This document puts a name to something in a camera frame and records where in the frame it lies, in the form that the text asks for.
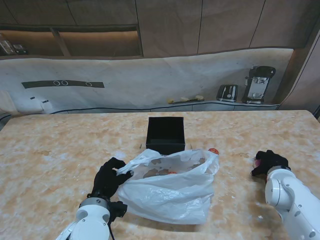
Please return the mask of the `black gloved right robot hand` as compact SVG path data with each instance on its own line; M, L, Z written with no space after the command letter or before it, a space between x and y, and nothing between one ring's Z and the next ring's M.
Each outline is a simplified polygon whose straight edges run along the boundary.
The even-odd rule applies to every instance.
M273 167L280 167L282 169L291 170L289 161L272 150L258 151L255 156L254 167L251 171L253 177L267 176L268 171Z

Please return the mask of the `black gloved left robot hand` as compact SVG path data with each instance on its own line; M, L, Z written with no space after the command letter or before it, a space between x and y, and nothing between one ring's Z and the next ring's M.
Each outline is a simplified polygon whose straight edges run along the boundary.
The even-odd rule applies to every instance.
M105 200L110 199L116 193L119 186L134 175L132 170L117 175L117 170L123 168L125 165L126 163L123 160L115 157L105 162L95 175L92 191L87 197L102 198Z

